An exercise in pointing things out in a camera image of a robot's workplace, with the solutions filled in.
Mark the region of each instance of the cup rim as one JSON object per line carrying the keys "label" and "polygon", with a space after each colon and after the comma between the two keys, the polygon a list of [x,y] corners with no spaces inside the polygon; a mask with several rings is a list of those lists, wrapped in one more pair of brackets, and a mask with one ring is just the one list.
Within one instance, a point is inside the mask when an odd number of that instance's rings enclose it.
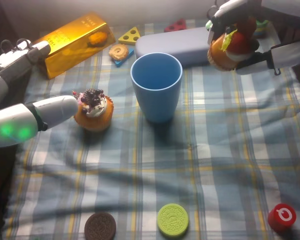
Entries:
{"label": "cup rim", "polygon": [[[144,87],[144,86],[141,86],[141,85],[138,84],[138,83],[136,82],[136,80],[134,79],[134,77],[133,77],[133,75],[132,75],[132,70],[133,70],[133,68],[134,68],[134,66],[135,66],[135,64],[136,64],[136,62],[137,62],[139,59],[141,59],[141,58],[143,58],[143,57],[145,57],[145,56],[147,56],[147,55],[151,55],[151,54],[163,54],[163,55],[168,55],[169,57],[172,57],[174,60],[176,60],[176,62],[179,64],[179,67],[180,67],[180,75],[179,75],[178,79],[177,79],[173,84],[171,84],[170,86],[167,86],[167,87],[165,87],[165,88],[160,88],[160,89],[150,89],[150,88],[146,88],[146,87]],[[174,56],[172,56],[172,55],[170,55],[170,54],[168,54],[168,53],[164,53],[164,52],[151,52],[151,53],[147,53],[147,54],[145,54],[145,55],[142,55],[141,57],[139,57],[137,60],[134,61],[134,63],[133,63],[132,66],[131,66],[131,69],[130,69],[130,76],[131,76],[131,79],[132,79],[132,81],[134,82],[134,84],[136,84],[139,88],[142,88],[142,89],[147,90],[147,91],[154,91],[154,92],[166,90],[166,89],[169,89],[169,88],[171,88],[172,86],[176,85],[176,84],[181,80],[182,73],[183,73],[183,68],[182,68],[182,65],[181,65],[180,61],[179,61],[176,57],[174,57]]]}

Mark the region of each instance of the red cylinder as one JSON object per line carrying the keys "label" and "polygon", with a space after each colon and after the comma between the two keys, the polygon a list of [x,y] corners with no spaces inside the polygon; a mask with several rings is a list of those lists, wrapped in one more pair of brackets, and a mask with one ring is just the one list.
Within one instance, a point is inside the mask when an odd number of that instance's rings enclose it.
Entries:
{"label": "red cylinder", "polygon": [[268,223],[277,233],[290,228],[295,223],[296,219],[297,215],[295,210],[284,203],[276,205],[268,215]]}

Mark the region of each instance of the gold bar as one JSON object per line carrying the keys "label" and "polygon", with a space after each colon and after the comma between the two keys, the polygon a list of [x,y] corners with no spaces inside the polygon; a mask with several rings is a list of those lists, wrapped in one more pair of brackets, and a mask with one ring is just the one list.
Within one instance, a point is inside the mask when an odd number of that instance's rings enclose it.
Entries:
{"label": "gold bar", "polygon": [[45,59],[49,79],[81,63],[116,42],[109,26],[90,12],[35,41],[47,41],[51,52]]}

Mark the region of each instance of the plaid tablecloth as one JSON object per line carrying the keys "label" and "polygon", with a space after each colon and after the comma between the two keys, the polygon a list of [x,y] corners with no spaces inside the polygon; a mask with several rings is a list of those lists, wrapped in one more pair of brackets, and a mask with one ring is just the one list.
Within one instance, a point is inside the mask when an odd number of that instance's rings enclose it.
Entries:
{"label": "plaid tablecloth", "polygon": [[[137,27],[149,35],[165,26]],[[264,51],[278,43],[271,26],[268,35]],[[71,118],[19,146],[3,239],[83,240],[88,217],[102,211],[116,220],[116,240],[161,240],[156,217],[169,203],[188,212],[188,240],[279,239],[268,212],[287,203],[297,214],[289,239],[300,239],[300,85],[291,69],[186,68],[173,122],[153,126],[133,91],[135,56],[117,68],[108,50],[52,80],[33,71],[25,102],[99,88],[114,114],[103,134]]]}

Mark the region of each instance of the yellow triangle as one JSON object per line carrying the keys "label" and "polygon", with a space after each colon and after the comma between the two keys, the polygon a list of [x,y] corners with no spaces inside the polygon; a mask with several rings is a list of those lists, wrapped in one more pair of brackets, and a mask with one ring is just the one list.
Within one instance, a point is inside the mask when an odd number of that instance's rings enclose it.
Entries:
{"label": "yellow triangle", "polygon": [[140,34],[138,29],[134,26],[125,34],[123,34],[119,39],[119,43],[121,44],[129,44],[136,45],[136,41],[140,38]]}

